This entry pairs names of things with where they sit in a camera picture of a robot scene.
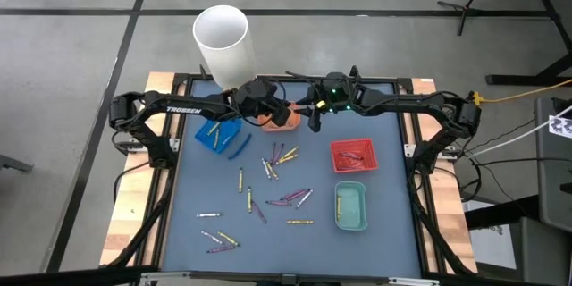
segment white cup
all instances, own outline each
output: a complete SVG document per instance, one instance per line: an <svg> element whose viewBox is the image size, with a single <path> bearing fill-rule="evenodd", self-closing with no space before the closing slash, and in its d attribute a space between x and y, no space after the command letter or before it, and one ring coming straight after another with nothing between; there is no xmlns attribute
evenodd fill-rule
<svg viewBox="0 0 572 286"><path fill-rule="evenodd" d="M238 88L257 76L247 16L239 9L216 5L204 10L193 23L193 37L222 89Z"/></svg>

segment black equipment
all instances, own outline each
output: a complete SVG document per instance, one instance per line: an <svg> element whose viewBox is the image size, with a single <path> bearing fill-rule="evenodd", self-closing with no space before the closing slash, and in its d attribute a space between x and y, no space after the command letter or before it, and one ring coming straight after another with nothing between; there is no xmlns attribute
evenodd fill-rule
<svg viewBox="0 0 572 286"><path fill-rule="evenodd" d="M414 205L414 212L429 231L433 242L442 251L455 273L473 274L466 268L439 233L417 195L414 180L415 171L432 173L437 156L456 139L467 139L476 134L481 109L474 101L464 99L457 94L438 91L427 95L384 94L361 84L358 68L353 66L349 76L341 72L331 72L326 77L308 77L287 72L289 75L303 79L309 83L306 97L297 104L306 107L294 113L308 117L308 126L314 132L320 131L320 115L354 111L363 116L376 116L384 112L430 114L442 129L429 141L416 146L413 157L409 159L408 190ZM247 117L271 114L276 125L282 126L290 116L290 102L276 98L276 85L268 80L252 80L238 89L224 91L207 97L185 97L159 94L155 91L147 93L129 92L120 95L111 103L109 125L117 131L129 132L147 148L149 165L160 169L174 169L177 156L171 150L169 139L158 137L148 128L145 120L157 113L195 114L212 121L227 121L243 118L255 124ZM145 105L139 112L135 103ZM164 196L157 202L148 219L133 237L130 244L107 267L126 266L139 244L145 238L155 220L167 207L171 183L167 182Z"/></svg>

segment teal container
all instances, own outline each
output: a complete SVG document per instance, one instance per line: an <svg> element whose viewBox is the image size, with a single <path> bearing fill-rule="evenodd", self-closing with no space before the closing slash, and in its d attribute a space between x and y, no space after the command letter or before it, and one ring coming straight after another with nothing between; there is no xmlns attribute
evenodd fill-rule
<svg viewBox="0 0 572 286"><path fill-rule="evenodd" d="M340 194L340 220L338 220L338 194ZM334 217L340 229L363 231L367 228L366 186L360 182L341 181L336 184Z"/></svg>

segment orange object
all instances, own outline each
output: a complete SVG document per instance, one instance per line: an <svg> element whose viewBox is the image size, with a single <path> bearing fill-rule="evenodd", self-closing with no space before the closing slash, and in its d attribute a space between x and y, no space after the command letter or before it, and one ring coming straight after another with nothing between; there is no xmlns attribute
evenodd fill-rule
<svg viewBox="0 0 572 286"><path fill-rule="evenodd" d="M285 130L295 130L298 125L300 124L300 114L294 113L295 109L298 109L298 106L296 104L294 104L293 102L291 102L290 106L288 107L292 113L290 113L290 117L288 117L288 121L286 121L286 124L284 124L284 126L278 126L276 124L274 124L274 122L270 121L269 123L267 123L266 125L264 125L262 127L262 130L265 131L285 131ZM264 116L264 115L260 115L257 117L258 120L258 124L263 124L264 122L268 121L269 118L271 118L272 115L268 115L268 116Z"/></svg>
<svg viewBox="0 0 572 286"><path fill-rule="evenodd" d="M372 171L377 169L374 143L371 139L334 141L332 150L333 170L337 173Z"/></svg>

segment gray floor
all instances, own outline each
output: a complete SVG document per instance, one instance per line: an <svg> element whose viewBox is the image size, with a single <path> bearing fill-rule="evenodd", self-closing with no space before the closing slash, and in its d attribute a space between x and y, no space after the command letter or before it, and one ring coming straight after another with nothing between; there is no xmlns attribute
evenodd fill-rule
<svg viewBox="0 0 572 286"><path fill-rule="evenodd" d="M0 7L131 8L134 0L0 0ZM437 0L146 0L144 8L440 9ZM444 0L464 3L466 0ZM572 0L552 0L572 34ZM484 9L542 9L539 0L476 0ZM141 17L117 93L142 90L151 71L196 72L200 57L194 17ZM369 76L434 78L440 89L489 98L530 88L490 87L488 73L534 74L565 54L549 21L469 20L463 37L455 19L250 17L260 72L325 74L352 64ZM0 154L35 164L32 174L0 172L0 274L36 272L103 95L126 17L0 16ZM545 96L569 97L570 89ZM533 118L532 97L486 105L474 143ZM112 183L124 158L105 130L63 269L97 266L112 212ZM481 161L534 155L534 139ZM457 166L462 181L475 176ZM534 164L498 165L503 188L520 198L536 192ZM505 201L488 173L482 195Z"/></svg>

